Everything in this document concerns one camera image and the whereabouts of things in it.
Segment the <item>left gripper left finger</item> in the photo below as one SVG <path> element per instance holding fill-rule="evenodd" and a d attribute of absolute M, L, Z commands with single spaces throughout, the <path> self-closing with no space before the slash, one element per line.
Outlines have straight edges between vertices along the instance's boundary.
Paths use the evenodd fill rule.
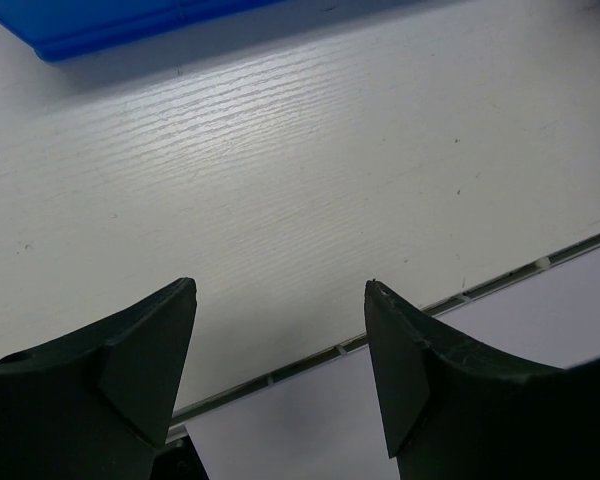
<path fill-rule="evenodd" d="M 165 445 L 196 284 L 0 359 L 0 479 L 147 479 Z"/>

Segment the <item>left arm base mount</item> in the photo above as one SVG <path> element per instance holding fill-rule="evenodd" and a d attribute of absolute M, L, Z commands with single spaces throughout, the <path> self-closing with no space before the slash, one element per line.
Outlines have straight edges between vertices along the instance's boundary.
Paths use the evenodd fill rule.
<path fill-rule="evenodd" d="M 150 480 L 208 480 L 196 448 L 189 436 L 166 444 L 156 455 Z"/>

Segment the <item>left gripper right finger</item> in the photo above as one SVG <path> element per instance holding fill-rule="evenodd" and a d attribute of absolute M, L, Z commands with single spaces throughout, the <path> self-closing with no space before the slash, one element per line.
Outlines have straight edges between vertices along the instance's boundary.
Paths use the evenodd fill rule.
<path fill-rule="evenodd" d="M 600 479 L 600 358 L 560 369 L 491 347 L 381 282 L 364 315 L 404 479 Z"/>

